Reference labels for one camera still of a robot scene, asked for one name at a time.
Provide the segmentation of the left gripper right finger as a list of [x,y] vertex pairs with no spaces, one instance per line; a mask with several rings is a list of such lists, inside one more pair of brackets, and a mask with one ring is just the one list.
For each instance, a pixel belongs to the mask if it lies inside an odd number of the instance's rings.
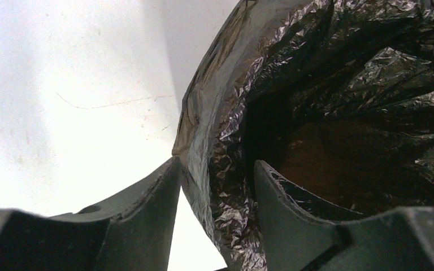
[[365,216],[254,166],[268,270],[434,270],[434,207]]

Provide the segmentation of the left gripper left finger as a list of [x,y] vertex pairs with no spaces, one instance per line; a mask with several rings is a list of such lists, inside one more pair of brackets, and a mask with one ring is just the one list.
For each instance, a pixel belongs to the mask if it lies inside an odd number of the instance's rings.
[[0,209],[0,270],[166,270],[180,177],[171,158],[78,213]]

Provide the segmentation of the black plastic trash bag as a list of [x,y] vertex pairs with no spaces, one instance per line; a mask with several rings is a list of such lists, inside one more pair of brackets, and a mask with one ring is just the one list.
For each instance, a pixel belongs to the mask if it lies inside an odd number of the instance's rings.
[[240,1],[172,153],[229,270],[268,270],[258,160],[365,216],[434,207],[434,1]]

